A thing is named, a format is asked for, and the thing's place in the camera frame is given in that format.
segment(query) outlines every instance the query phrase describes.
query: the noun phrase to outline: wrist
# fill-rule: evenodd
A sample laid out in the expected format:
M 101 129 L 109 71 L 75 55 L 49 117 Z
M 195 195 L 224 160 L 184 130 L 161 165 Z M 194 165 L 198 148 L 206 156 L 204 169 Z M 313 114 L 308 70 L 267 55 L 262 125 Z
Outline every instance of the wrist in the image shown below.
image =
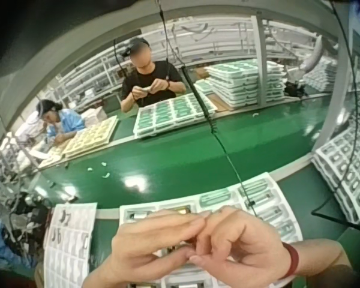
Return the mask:
M 166 81 L 167 81 L 167 88 L 165 89 L 165 91 L 168 91 L 170 88 L 170 81 L 169 80 L 166 80 Z
M 133 102 L 133 103 L 136 102 L 136 101 L 135 101 L 135 98 L 134 98 L 134 95 L 133 95 L 133 92 L 131 92 L 131 93 L 129 94 L 129 99 L 130 99 L 130 101 Z
M 287 243 L 283 243 L 283 274 L 280 279 L 294 275 L 299 265 L 299 254 L 297 250 Z
M 112 269 L 110 256 L 97 268 L 97 280 L 101 285 L 98 288 L 125 288 L 127 282 L 118 277 Z

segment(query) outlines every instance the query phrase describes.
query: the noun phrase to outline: metal pole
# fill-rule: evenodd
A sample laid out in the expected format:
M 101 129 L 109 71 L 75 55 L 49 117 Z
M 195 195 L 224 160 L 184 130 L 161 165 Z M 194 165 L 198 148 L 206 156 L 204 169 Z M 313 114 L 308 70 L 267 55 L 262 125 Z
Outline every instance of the metal pole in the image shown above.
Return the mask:
M 353 50 L 353 26 L 352 18 L 350 17 L 350 5 L 349 4 L 335 4 L 337 13 L 343 24 L 343 28 L 347 35 L 349 50 L 352 53 Z M 326 116 L 323 128 L 320 132 L 319 138 L 313 146 L 313 151 L 323 146 L 332 136 L 337 126 L 338 116 L 344 107 L 344 100 L 347 95 L 350 74 L 351 63 L 347 52 L 346 39 L 343 37 L 343 33 L 338 28 L 338 65 L 335 78 L 334 90 L 332 93 L 331 103 L 329 104 L 328 114 Z
M 259 91 L 257 94 L 257 104 L 264 107 L 266 104 L 267 89 L 267 64 L 266 64 L 266 44 L 263 19 L 259 16 L 251 16 L 253 25 L 254 45 L 256 48 L 257 65 L 259 66 Z

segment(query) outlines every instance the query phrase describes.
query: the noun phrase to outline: black cable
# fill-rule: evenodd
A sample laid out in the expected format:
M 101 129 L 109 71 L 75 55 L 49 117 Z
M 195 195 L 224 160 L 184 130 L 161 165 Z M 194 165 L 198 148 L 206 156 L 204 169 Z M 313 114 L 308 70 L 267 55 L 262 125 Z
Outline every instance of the black cable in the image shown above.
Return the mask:
M 161 8 L 161 2 L 160 0 L 156 0 L 156 4 L 158 6 L 158 9 L 159 9 L 159 15 L 160 15 L 160 18 L 161 18 L 161 21 L 163 22 L 163 26 L 164 26 L 164 34 L 166 36 L 166 62 L 167 62 L 167 76 L 166 76 L 166 80 L 168 81 L 169 80 L 169 56 L 168 56 L 168 44 L 169 44 L 169 38 L 168 38 L 168 33 L 167 33 L 167 26 L 166 26 L 166 21 L 165 21 L 165 18 L 164 18 L 164 11 L 163 9 Z
M 209 114 L 208 112 L 208 109 L 206 108 L 205 106 L 205 103 L 204 101 L 202 100 L 199 92 L 197 91 L 197 89 L 195 88 L 195 86 L 193 85 L 193 82 L 191 81 L 189 75 L 188 75 L 188 71 L 187 71 L 187 68 L 185 66 L 185 63 L 180 59 L 180 57 L 177 55 L 177 53 L 175 52 L 175 50 L 173 49 L 170 41 L 169 41 L 169 38 L 168 38 L 168 35 L 167 35 L 167 29 L 166 29 L 166 24 L 165 24 L 165 19 L 164 19 L 164 14 L 163 14 L 163 10 L 161 9 L 161 5 L 160 5 L 160 0 L 156 0 L 157 4 L 158 4 L 158 7 L 159 7 L 159 14 L 160 14 L 160 17 L 161 17 L 161 21 L 163 21 L 163 26 L 164 26 L 164 32 L 165 32 L 165 35 L 166 35 L 166 41 L 167 41 L 167 48 L 168 46 L 170 46 L 171 50 L 172 50 L 172 53 L 176 56 L 176 58 L 180 61 L 180 63 L 182 64 L 182 67 L 181 67 L 181 70 L 183 72 L 183 75 L 186 79 L 186 81 L 188 82 L 197 102 L 199 103 L 202 111 L 203 111 L 203 114 L 204 114 L 204 117 L 205 119 L 207 120 L 210 128 L 211 128 L 211 134 L 215 137 L 216 141 L 218 142 L 218 144 L 220 145 L 220 147 L 222 148 L 223 152 L 224 152 L 224 156 L 227 158 L 232 170 L 234 171 L 240 185 L 241 185 L 241 188 L 243 190 L 243 193 L 245 194 L 245 197 L 247 198 L 248 200 L 248 206 L 251 208 L 253 214 L 255 216 L 257 216 L 256 214 L 256 211 L 254 210 L 254 205 L 256 204 L 254 201 L 252 201 L 242 183 L 242 179 L 240 177 L 240 174 L 239 172 L 237 171 L 235 165 L 233 164 L 232 160 L 230 159 L 229 157 L 229 154 L 227 152 L 227 149 L 225 148 L 224 144 L 222 143 L 222 141 L 220 140 L 220 138 L 218 137 L 217 135 L 217 127 L 216 127 L 216 124 L 215 124 L 215 121 L 211 118 L 211 115 Z
M 329 221 L 333 221 L 333 222 L 345 225 L 347 227 L 352 227 L 352 228 L 360 231 L 360 225 L 358 225 L 358 224 L 354 224 L 354 223 L 351 223 L 349 221 L 339 220 L 337 218 L 330 217 L 330 216 L 327 216 L 325 214 L 318 213 L 318 211 L 321 210 L 334 197 L 335 193 L 341 187 L 343 181 L 345 180 L 345 178 L 346 178 L 346 176 L 347 176 L 347 174 L 349 172 L 349 169 L 350 169 L 350 167 L 352 165 L 352 161 L 353 161 L 353 158 L 354 158 L 355 152 L 356 152 L 356 143 L 357 143 L 357 139 L 358 139 L 358 130 L 359 130 L 359 103 L 358 103 L 358 92 L 357 92 L 357 84 L 356 84 L 356 73 L 355 73 L 354 63 L 353 63 L 353 59 L 352 59 L 352 53 L 350 51 L 349 42 L 348 42 L 348 39 L 347 39 L 346 32 L 344 30 L 343 24 L 341 23 L 340 17 L 339 17 L 339 15 L 337 13 L 337 10 L 336 10 L 335 6 L 334 6 L 334 3 L 332 1 L 330 1 L 329 3 L 332 6 L 332 9 L 334 11 L 334 15 L 335 15 L 335 17 L 336 17 L 336 19 L 337 19 L 337 21 L 339 23 L 341 32 L 342 32 L 344 40 L 346 42 L 347 53 L 348 53 L 349 61 L 350 61 L 350 64 L 351 64 L 353 89 L 354 89 L 354 93 L 355 93 L 355 117 L 356 117 L 356 121 L 355 121 L 355 139 L 353 141 L 353 147 L 352 147 L 352 152 L 351 152 L 351 155 L 350 155 L 350 158 L 349 158 L 349 163 L 347 165 L 347 168 L 346 168 L 346 170 L 344 172 L 343 177 L 341 177 L 341 179 L 339 180 L 337 186 L 335 187 L 335 189 L 331 193 L 331 195 L 319 207 L 317 207 L 316 209 L 311 211 L 311 215 L 317 216 L 317 217 L 320 217 L 320 218 L 323 218 L 323 219 L 327 219 Z

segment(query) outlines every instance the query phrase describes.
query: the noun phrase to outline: finger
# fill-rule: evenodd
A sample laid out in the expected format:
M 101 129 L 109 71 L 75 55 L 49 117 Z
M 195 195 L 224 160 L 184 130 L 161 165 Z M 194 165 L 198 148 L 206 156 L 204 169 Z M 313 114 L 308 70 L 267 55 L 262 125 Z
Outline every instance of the finger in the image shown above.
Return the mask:
M 250 278 L 263 281 L 259 269 L 229 260 L 217 261 L 211 255 L 191 256 L 190 262 L 204 269 L 213 277 L 230 287 L 266 287 L 267 285 L 244 285 Z
M 126 242 L 133 243 L 138 239 L 138 245 L 131 245 L 129 255 L 141 256 L 151 254 L 160 249 L 176 246 L 182 241 L 195 237 L 205 226 L 204 218 L 174 227 L 165 227 L 141 234 L 128 234 Z
M 267 232 L 268 227 L 265 223 L 255 216 L 238 210 L 230 214 L 215 227 L 211 235 L 214 257 L 220 260 L 226 259 L 230 254 L 232 244 L 237 241 L 246 247 L 256 248 L 259 243 L 264 242 L 262 238 L 264 235 L 267 235 Z
M 180 214 L 174 213 L 169 215 L 162 215 L 157 217 L 145 218 L 136 223 L 128 225 L 128 229 L 125 229 L 128 233 L 143 233 L 151 230 L 163 229 L 167 227 L 173 227 L 190 223 L 197 219 L 202 219 L 197 214 Z
M 246 228 L 245 217 L 241 211 L 235 211 L 221 221 L 211 235 L 213 256 L 217 260 L 226 260 L 232 244 L 240 239 Z
M 213 230 L 220 222 L 222 222 L 226 217 L 235 211 L 238 211 L 238 209 L 230 206 L 224 206 L 207 218 L 206 227 L 197 236 L 197 255 L 206 255 L 211 253 L 211 234 Z
M 152 279 L 152 277 L 155 279 L 163 278 L 182 267 L 192 255 L 195 255 L 195 251 L 191 247 L 182 247 L 139 268 L 136 270 L 136 275 L 147 280 Z
M 163 209 L 163 210 L 159 210 L 157 212 L 151 213 L 147 216 L 147 218 L 153 218 L 153 217 L 159 217 L 159 216 L 166 216 L 166 215 L 173 215 L 173 214 L 179 214 L 179 212 L 175 211 L 175 210 L 168 210 L 168 209 Z

